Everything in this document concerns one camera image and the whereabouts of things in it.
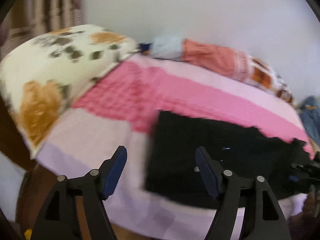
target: blue gripper pad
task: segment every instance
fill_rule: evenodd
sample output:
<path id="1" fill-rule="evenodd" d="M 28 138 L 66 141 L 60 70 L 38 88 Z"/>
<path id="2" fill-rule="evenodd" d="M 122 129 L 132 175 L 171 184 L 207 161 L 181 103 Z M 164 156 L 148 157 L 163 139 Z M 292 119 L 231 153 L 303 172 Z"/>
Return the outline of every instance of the blue gripper pad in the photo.
<path id="1" fill-rule="evenodd" d="M 221 175 L 223 168 L 219 163 L 216 164 L 216 161 L 211 160 L 204 147 L 200 147 L 196 150 L 196 164 L 198 165 L 208 194 L 213 198 L 217 198 L 224 191 Z"/>
<path id="2" fill-rule="evenodd" d="M 119 146 L 111 159 L 105 160 L 99 168 L 99 171 L 101 170 L 101 190 L 99 192 L 103 200 L 108 199 L 114 193 L 126 161 L 127 149 Z"/>

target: screw head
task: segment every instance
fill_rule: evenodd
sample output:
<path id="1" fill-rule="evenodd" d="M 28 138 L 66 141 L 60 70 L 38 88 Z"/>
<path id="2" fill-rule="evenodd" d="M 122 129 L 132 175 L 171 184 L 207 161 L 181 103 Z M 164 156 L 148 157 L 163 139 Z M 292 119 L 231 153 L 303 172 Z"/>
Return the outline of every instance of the screw head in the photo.
<path id="1" fill-rule="evenodd" d="M 226 176 L 228 176 L 228 177 L 230 177 L 230 176 L 232 175 L 232 171 L 225 170 L 225 171 L 223 172 L 223 174 L 226 175 Z"/>
<path id="2" fill-rule="evenodd" d="M 90 175 L 91 176 L 97 176 L 99 174 L 99 171 L 98 170 L 92 170 L 92 171 L 90 171 Z"/>
<path id="3" fill-rule="evenodd" d="M 259 182 L 264 182 L 264 177 L 258 176 L 258 177 L 257 177 L 257 180 L 258 180 Z"/>
<path id="4" fill-rule="evenodd" d="M 65 178 L 66 178 L 66 176 L 60 175 L 57 177 L 57 181 L 64 181 Z"/>

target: bed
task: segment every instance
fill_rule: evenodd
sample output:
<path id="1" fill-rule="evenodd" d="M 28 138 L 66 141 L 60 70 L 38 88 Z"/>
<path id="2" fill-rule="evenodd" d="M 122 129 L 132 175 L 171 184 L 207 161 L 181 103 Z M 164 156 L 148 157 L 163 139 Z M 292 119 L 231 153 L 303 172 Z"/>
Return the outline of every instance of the bed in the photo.
<path id="1" fill-rule="evenodd" d="M 212 222 L 215 210 L 184 206 L 143 189 L 150 129 L 158 110 L 253 125 L 265 136 L 288 142 L 298 138 L 307 142 L 305 150 L 312 157 L 299 117 L 279 98 L 187 63 L 139 54 L 126 58 L 74 100 L 32 155 L 55 174 L 72 178 L 99 167 L 124 145 L 128 162 L 114 195 L 105 202 L 111 222 L 169 240 L 204 239 Z M 304 198 L 279 201 L 286 218 L 301 210 Z M 239 209 L 232 239 L 238 239 L 243 214 Z"/>

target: pink bedsheet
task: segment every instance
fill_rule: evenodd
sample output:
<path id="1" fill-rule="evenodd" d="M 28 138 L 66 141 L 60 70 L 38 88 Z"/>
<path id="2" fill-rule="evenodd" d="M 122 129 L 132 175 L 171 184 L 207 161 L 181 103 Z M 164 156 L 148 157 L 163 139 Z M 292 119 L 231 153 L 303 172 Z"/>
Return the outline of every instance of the pink bedsheet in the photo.
<path id="1" fill-rule="evenodd" d="M 57 175 L 73 178 L 98 168 L 124 145 L 127 163 L 104 202 L 110 221 L 157 239 L 204 239 L 215 210 L 144 190 L 149 131 L 159 109 L 256 126 L 267 136 L 306 141 L 305 150 L 312 152 L 299 117 L 281 99 L 201 67 L 134 55 L 62 116 L 36 158 Z M 304 198 L 279 201 L 286 218 L 301 210 Z M 232 240 L 239 239 L 243 215 L 238 209 Z"/>
<path id="2" fill-rule="evenodd" d="M 128 121 L 132 130 L 138 132 L 150 131 L 158 110 L 231 122 L 244 127 L 256 126 L 268 137 L 279 137 L 286 142 L 293 138 L 306 141 L 305 150 L 313 157 L 305 131 L 294 122 L 241 96 L 171 75 L 157 65 L 143 68 L 138 64 L 144 57 L 135 59 L 135 62 L 122 63 L 73 107 L 86 109 L 96 116 Z M 256 88 L 252 88 L 250 93 L 266 97 L 265 92 Z M 294 112 L 291 106 L 287 107 L 287 111 Z"/>

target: white wall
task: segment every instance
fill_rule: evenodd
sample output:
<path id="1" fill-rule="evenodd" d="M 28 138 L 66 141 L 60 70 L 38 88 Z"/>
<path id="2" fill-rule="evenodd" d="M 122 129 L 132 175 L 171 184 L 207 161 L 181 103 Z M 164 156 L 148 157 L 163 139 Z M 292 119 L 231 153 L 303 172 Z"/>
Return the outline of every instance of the white wall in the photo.
<path id="1" fill-rule="evenodd" d="M 25 172 L 0 152 L 0 207 L 10 221 L 15 221 L 19 190 Z"/>
<path id="2" fill-rule="evenodd" d="M 161 34 L 244 50 L 283 76 L 298 101 L 320 94 L 320 23 L 305 0 L 83 0 L 86 23 L 139 42 Z"/>

